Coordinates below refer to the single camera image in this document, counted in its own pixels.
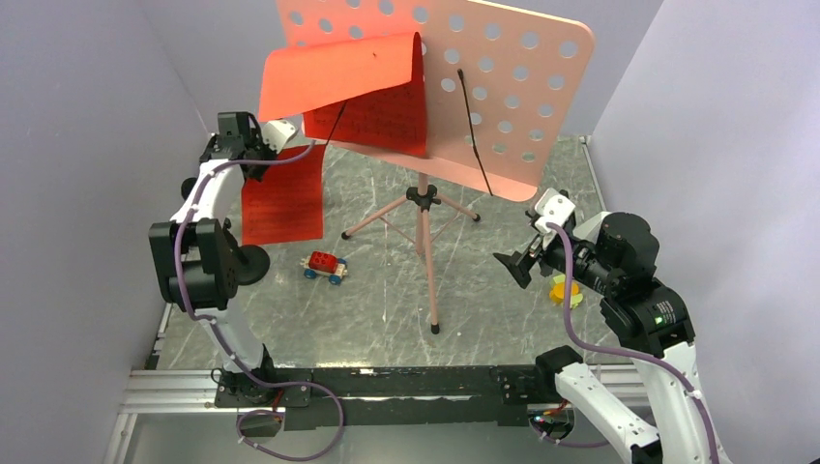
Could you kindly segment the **red sheet music page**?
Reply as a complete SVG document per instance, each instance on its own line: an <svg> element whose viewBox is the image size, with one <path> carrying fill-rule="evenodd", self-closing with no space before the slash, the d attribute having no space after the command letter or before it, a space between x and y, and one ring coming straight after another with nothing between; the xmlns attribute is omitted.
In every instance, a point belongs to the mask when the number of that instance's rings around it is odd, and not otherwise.
<svg viewBox="0 0 820 464"><path fill-rule="evenodd" d="M324 235L323 161L325 146L303 158L270 167L260 181L242 190L242 242L273 245L318 240Z"/></svg>

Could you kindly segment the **red sheet music folder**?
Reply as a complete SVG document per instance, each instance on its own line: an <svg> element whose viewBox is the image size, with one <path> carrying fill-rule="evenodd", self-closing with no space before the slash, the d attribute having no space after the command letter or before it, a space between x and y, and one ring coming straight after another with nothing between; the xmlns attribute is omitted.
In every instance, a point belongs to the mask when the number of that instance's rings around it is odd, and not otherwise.
<svg viewBox="0 0 820 464"><path fill-rule="evenodd" d="M424 159L427 112L417 32L288 47L266 59L258 116L301 115L306 136Z"/></svg>

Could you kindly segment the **pink tripod music stand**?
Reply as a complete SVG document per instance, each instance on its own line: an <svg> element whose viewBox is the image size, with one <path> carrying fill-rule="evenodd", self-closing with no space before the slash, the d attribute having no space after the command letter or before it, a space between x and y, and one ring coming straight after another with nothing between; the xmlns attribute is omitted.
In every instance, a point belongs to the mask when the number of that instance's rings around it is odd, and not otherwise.
<svg viewBox="0 0 820 464"><path fill-rule="evenodd" d="M286 46L417 32L427 112L424 159L318 139L418 175L416 251L432 256L430 207L442 179L510 201L538 191L542 170L593 55L582 22L488 1L280 1Z"/></svg>

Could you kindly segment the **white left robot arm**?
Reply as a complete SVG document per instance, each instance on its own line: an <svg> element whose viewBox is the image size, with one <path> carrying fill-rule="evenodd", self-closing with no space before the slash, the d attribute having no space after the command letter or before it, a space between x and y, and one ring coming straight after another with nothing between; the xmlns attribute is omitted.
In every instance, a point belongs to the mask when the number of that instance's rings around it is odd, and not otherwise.
<svg viewBox="0 0 820 464"><path fill-rule="evenodd" d="M182 184L183 206L149 229L162 297L206 331L221 358L222 382L255 406L276 397L276 370L231 301L241 286L267 274L270 258L260 246L239 245L226 215L246 180L258 180L264 171L246 160L274 156L252 114L219 113L218 131L200 157L197 177Z"/></svg>

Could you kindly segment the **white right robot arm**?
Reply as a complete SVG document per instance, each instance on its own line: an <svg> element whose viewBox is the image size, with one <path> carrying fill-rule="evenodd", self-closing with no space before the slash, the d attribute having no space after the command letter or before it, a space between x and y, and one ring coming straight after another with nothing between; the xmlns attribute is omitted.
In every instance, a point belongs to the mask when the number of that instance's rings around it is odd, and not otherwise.
<svg viewBox="0 0 820 464"><path fill-rule="evenodd" d="M560 272L600 294L600 313L616 348L585 342L564 309L572 346L536 358L534 389L546 401L569 402L625 463L727 463L701 390L695 333L680 295L655 276L659 242L648 222L630 213L602 213L582 225L548 223L528 249L496 259L525 288L530 271ZM631 359L646 390L652 423L612 393L579 350Z"/></svg>

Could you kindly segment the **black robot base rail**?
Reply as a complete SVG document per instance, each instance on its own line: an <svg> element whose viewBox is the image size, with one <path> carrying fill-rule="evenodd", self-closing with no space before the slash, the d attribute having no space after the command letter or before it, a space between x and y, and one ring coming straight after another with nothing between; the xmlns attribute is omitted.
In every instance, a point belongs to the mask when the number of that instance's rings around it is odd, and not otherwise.
<svg viewBox="0 0 820 464"><path fill-rule="evenodd" d="M491 422L526 426L557 410L562 397L531 364L404 367L280 367L276 391L244 392L219 381L218 409L276 407L287 431L324 426L421 425Z"/></svg>

